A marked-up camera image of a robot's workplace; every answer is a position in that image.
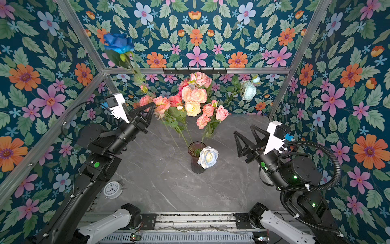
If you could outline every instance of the floral wallpaper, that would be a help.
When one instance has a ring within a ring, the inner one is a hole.
[[[296,139],[318,142],[338,157],[341,181],[324,194],[351,243],[390,243],[389,7],[388,0],[331,6],[276,116]],[[327,156],[305,151],[321,183],[329,181]]]
[[[318,1],[303,0],[99,0],[80,1],[77,12],[85,31],[107,67],[114,67],[104,50],[103,35],[126,33],[133,39],[135,59],[145,68],[285,67],[298,49]],[[311,57],[310,49],[306,57]],[[252,74],[236,74],[239,80]],[[128,102],[139,102],[130,76],[118,76]],[[217,100],[228,96],[233,75],[213,77]],[[149,74],[157,96],[175,94],[182,75]],[[262,76],[250,103],[241,97],[228,108],[235,114],[267,114],[284,76]]]
[[[96,74],[56,3],[40,2],[0,0],[0,182]],[[102,82],[88,101],[107,92]],[[116,126],[93,103],[80,108],[0,211],[0,243],[22,243],[50,220],[88,156],[73,140],[91,122]]]

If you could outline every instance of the blue connector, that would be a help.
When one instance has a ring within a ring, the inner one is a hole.
[[[290,134],[286,134],[285,136],[284,136],[284,139],[286,139],[287,141],[293,141],[294,140],[294,136],[292,136],[292,135],[290,135]]]

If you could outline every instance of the aluminum frame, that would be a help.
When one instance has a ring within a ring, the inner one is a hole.
[[[272,118],[276,113],[279,104],[281,103],[285,92],[287,91],[288,84],[292,80],[306,49],[308,48],[311,39],[317,30],[319,23],[321,22],[326,10],[332,0],[321,0],[318,3],[317,9],[314,11],[312,19],[307,27],[305,36],[302,39],[302,42],[295,53],[295,56],[292,60],[291,67],[261,67],[261,68],[227,68],[227,73],[229,74],[239,74],[239,73],[251,73],[251,74],[270,74],[278,73],[287,75],[283,81],[279,93],[277,94],[272,110],[269,114],[269,117]],[[51,146],[54,140],[60,135],[60,127],[62,126],[62,120],[69,115],[68,118],[72,118],[76,114],[75,108],[78,104],[87,100],[90,95],[99,87],[99,84],[104,80],[105,84],[111,91],[111,93],[119,92],[114,81],[112,80],[111,75],[114,74],[125,74],[129,73],[128,70],[123,68],[107,68],[104,65],[103,60],[101,59],[98,51],[93,46],[91,40],[87,36],[85,29],[78,18],[76,12],[72,8],[69,0],[57,0],[56,1],[64,16],[68,20],[71,28],[78,37],[81,45],[84,47],[92,62],[94,63],[98,74],[92,79],[91,83],[78,95],[74,100],[72,105],[70,105],[65,112],[58,118],[56,123],[40,138],[40,140],[34,145],[34,147],[27,153],[24,159],[15,167],[15,169],[7,176],[7,178],[0,185],[0,209],[3,207],[5,202],[11,197],[15,192],[20,183],[30,174],[31,170],[37,164],[39,159],[45,154],[49,146]],[[167,68],[166,70],[188,70],[188,68]],[[211,70],[212,68],[202,68],[202,70]],[[214,70],[225,70],[224,68],[215,68]],[[141,68],[141,72],[148,74],[163,74],[163,69],[153,69],[153,68]]]

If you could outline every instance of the gray marble tabletop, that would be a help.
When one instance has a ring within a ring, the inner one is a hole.
[[[188,121],[192,141],[200,141],[203,130],[194,118]],[[139,133],[120,155],[122,162],[112,180],[121,180],[123,193],[116,199],[102,194],[94,211],[113,212],[125,203],[142,212],[248,211],[256,202],[271,210],[284,210],[279,192],[261,182],[257,162],[247,165],[245,158],[238,158],[233,136],[237,130],[254,142],[250,125],[266,129],[268,123],[266,116],[227,117],[214,137],[204,140],[218,150],[217,163],[195,174],[183,138],[153,119],[149,133]]]

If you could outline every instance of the white rose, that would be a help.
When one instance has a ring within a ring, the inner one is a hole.
[[[200,152],[198,164],[202,165],[202,168],[207,169],[213,166],[217,162],[218,151],[212,147],[205,147]]]

